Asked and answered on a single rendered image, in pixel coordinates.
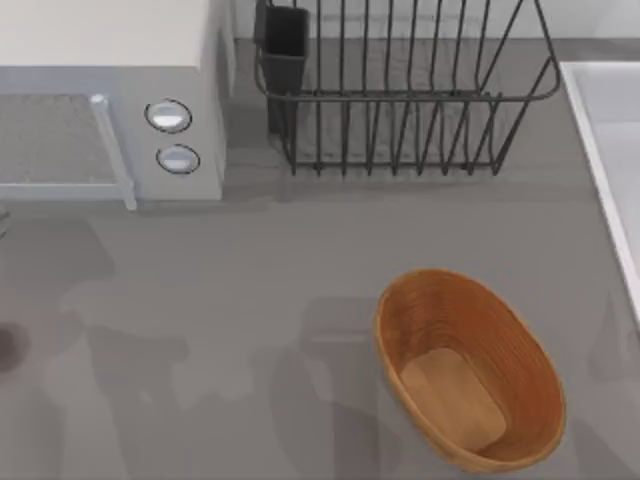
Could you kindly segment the black cutlery holder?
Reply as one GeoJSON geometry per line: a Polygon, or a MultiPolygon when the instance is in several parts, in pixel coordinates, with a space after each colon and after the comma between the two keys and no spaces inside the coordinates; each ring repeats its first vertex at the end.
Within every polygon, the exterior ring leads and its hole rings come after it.
{"type": "Polygon", "coordinates": [[[308,58],[308,9],[275,5],[256,0],[254,43],[267,98],[268,129],[272,135],[287,135],[289,118],[296,104],[281,97],[298,95],[302,89],[308,58]]]}

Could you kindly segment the round silver microwave knob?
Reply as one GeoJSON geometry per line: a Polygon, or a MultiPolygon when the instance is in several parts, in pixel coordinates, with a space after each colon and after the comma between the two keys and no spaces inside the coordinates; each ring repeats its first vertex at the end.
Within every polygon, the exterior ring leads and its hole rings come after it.
{"type": "Polygon", "coordinates": [[[144,117],[152,128],[166,134],[186,131],[193,120],[189,108],[175,99],[163,99],[147,104],[144,117]]]}
{"type": "Polygon", "coordinates": [[[155,159],[163,170],[173,175],[190,175],[201,164],[199,154],[183,144],[174,144],[158,149],[155,159]]]}

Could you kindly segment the microwave oven door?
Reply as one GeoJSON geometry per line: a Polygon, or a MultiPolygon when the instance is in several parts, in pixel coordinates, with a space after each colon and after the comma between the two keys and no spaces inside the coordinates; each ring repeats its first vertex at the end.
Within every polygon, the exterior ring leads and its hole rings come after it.
{"type": "Polygon", "coordinates": [[[124,203],[91,95],[0,95],[0,201],[124,203]]]}

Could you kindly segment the brown oval wicker basket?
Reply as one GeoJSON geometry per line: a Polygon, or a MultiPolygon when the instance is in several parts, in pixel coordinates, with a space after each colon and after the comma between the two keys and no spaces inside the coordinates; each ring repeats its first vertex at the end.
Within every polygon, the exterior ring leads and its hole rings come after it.
{"type": "Polygon", "coordinates": [[[481,282],[439,268],[404,273],[381,293],[373,334],[391,390],[457,468],[519,471],[561,443],[566,400],[551,357],[481,282]]]}

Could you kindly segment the pale microwave oven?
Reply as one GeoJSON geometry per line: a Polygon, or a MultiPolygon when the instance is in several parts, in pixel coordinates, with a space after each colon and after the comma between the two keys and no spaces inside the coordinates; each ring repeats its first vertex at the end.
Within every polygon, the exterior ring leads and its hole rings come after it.
{"type": "Polygon", "coordinates": [[[118,139],[147,201],[222,196],[227,142],[222,102],[235,80],[230,0],[0,0],[0,95],[108,97],[118,139]],[[184,103],[190,127],[152,128],[145,106],[184,103]],[[200,167],[163,170],[158,149],[183,144],[200,167]]]}

